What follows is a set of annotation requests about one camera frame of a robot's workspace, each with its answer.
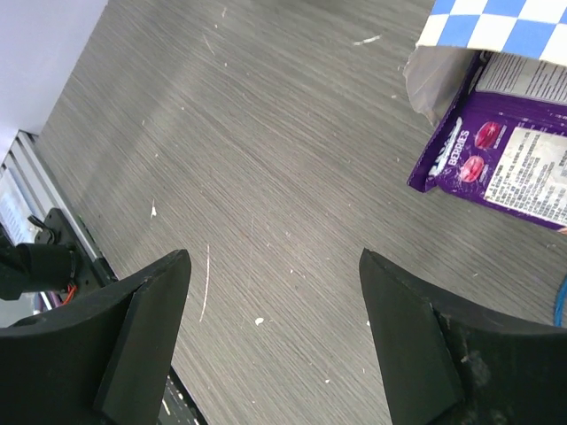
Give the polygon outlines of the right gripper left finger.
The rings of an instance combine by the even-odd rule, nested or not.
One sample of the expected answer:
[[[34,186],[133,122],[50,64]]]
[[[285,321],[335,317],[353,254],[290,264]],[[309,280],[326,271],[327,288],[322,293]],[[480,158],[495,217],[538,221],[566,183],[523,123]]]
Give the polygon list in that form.
[[[3,424],[155,424],[190,283],[186,250],[1,330]]]

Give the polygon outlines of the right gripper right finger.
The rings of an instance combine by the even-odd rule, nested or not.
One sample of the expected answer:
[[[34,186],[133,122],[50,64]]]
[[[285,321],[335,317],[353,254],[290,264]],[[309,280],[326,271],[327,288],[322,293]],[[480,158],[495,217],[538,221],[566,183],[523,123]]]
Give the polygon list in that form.
[[[374,251],[359,271],[393,423],[565,423],[564,328],[473,303]]]

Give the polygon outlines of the purple berries snack bag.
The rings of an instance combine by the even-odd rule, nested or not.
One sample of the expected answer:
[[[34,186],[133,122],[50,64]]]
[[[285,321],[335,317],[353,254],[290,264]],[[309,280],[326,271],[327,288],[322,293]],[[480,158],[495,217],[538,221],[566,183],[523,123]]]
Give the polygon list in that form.
[[[566,68],[473,56],[408,185],[566,231]]]

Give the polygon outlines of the blue checkered paper bag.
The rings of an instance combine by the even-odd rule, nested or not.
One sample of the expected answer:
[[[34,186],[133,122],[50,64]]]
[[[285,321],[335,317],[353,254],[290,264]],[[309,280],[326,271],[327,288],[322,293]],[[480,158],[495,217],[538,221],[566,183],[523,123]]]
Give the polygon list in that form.
[[[411,107],[439,124],[481,51],[566,65],[566,1],[436,1],[404,67]]]

